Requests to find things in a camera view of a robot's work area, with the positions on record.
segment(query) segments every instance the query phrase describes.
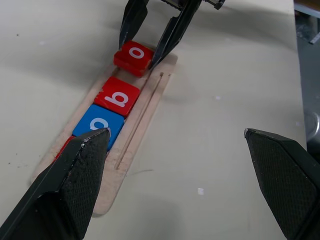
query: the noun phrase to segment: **wooden tray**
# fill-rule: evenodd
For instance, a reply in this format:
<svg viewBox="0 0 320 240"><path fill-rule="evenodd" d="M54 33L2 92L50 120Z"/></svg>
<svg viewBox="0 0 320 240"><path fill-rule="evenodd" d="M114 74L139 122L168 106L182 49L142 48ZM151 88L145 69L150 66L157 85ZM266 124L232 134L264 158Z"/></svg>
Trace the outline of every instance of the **wooden tray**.
<svg viewBox="0 0 320 240"><path fill-rule="evenodd" d="M141 92L105 160L100 192L93 212L98 215L106 214L115 201L139 144L174 71L177 59L178 57L173 54L168 55L153 71L147 72L141 78L136 78L113 65L108 67L103 76L94 83L55 143L42 158L32 175L31 181L33 182L54 161L57 153L72 135L77 123L94 102L102 86L110 76L115 76L141 89Z"/></svg>

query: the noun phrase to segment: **letter o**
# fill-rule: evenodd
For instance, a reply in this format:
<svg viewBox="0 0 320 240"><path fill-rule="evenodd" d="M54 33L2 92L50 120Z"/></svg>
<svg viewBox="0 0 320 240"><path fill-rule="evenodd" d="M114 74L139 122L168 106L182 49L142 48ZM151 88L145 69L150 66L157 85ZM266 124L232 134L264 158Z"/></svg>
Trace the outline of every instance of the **letter o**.
<svg viewBox="0 0 320 240"><path fill-rule="evenodd" d="M137 51L137 52L139 52L140 54L139 54L139 55L134 54L134 51ZM135 59L142 59L142 58L145 56L144 51L142 51L140 48L137 48L137 47L132 47L132 48L129 50L129 54L131 55L131 57L134 57Z"/></svg>

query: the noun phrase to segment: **red block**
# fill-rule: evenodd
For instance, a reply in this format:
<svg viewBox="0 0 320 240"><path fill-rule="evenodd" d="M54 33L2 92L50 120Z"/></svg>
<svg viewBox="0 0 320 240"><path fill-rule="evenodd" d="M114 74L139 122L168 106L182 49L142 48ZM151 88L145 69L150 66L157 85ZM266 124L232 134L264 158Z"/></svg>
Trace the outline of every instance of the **red block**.
<svg viewBox="0 0 320 240"><path fill-rule="evenodd" d="M74 139L75 136L71 136L67 139L67 141L64 143L64 145L62 146L62 148L60 149L60 151L58 152L58 154L55 156L55 159L53 160L53 162L55 162L58 157L61 155L61 153L65 150L66 146L68 145L68 143L71 141L71 139Z"/></svg>
<svg viewBox="0 0 320 240"><path fill-rule="evenodd" d="M111 76L102 87L102 91L95 97L93 103L126 118L139 94L139 88Z"/></svg>
<svg viewBox="0 0 320 240"><path fill-rule="evenodd" d="M127 41L114 55L113 63L140 78L147 71L153 55L151 49L137 42Z"/></svg>

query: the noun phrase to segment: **white table surface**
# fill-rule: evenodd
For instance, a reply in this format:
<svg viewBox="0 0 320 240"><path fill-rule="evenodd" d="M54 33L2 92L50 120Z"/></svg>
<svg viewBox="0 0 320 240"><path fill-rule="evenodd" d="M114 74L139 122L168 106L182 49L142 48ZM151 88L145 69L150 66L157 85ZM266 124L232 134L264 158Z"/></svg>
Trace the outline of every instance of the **white table surface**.
<svg viewBox="0 0 320 240"><path fill-rule="evenodd" d="M117 50L126 0L0 1L0 224ZM159 0L135 40L177 11ZM90 240L284 240L245 128L305 146L292 0L203 2L111 210Z"/></svg>

